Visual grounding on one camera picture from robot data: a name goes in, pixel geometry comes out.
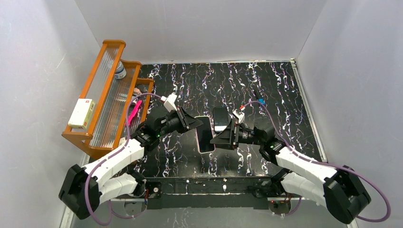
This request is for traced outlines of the beige phone case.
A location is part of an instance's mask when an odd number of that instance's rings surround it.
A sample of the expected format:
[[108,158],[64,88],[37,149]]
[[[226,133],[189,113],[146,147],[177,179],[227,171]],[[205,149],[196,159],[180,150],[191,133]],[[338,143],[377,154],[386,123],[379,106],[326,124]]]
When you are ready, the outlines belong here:
[[213,152],[215,150],[215,145],[210,142],[211,139],[213,139],[210,118],[208,116],[197,116],[195,119],[202,122],[201,126],[196,127],[198,152],[200,154]]

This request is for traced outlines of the black phone case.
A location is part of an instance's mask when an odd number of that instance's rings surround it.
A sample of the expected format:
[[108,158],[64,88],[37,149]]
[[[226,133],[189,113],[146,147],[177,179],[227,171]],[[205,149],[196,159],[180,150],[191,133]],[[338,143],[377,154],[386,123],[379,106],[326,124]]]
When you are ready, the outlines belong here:
[[226,129],[230,123],[230,116],[227,107],[213,108],[213,124],[214,132],[220,133]]

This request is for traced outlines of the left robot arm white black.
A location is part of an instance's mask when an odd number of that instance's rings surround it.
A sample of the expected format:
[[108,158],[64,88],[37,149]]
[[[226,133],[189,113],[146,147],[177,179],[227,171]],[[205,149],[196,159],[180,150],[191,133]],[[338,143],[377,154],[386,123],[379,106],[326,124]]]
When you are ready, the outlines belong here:
[[163,136],[174,131],[185,133],[202,124],[182,107],[170,112],[162,106],[152,109],[123,145],[83,167],[77,164],[70,167],[59,199],[79,219],[86,219],[100,204],[121,195],[134,194],[145,183],[143,175],[135,172],[120,177],[114,175],[156,148]]

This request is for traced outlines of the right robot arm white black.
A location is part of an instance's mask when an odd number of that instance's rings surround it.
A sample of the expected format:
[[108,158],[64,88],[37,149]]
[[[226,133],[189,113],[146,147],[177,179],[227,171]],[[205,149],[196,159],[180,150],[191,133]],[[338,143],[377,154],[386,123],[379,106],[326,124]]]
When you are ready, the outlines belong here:
[[296,194],[324,206],[338,221],[349,224],[369,205],[371,197],[359,178],[347,167],[333,168],[291,151],[266,117],[255,120],[252,129],[231,119],[229,125],[211,139],[212,144],[228,150],[239,144],[260,146],[261,156],[281,170],[268,181],[249,186],[255,195]]

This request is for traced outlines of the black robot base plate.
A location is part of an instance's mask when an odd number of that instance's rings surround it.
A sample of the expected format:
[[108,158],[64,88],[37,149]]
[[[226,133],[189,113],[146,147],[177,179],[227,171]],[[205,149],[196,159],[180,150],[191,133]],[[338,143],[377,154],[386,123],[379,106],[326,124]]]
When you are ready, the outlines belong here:
[[285,209],[297,203],[295,193],[269,188],[269,177],[148,178],[135,196],[120,196],[139,202],[147,196],[148,209],[254,208]]

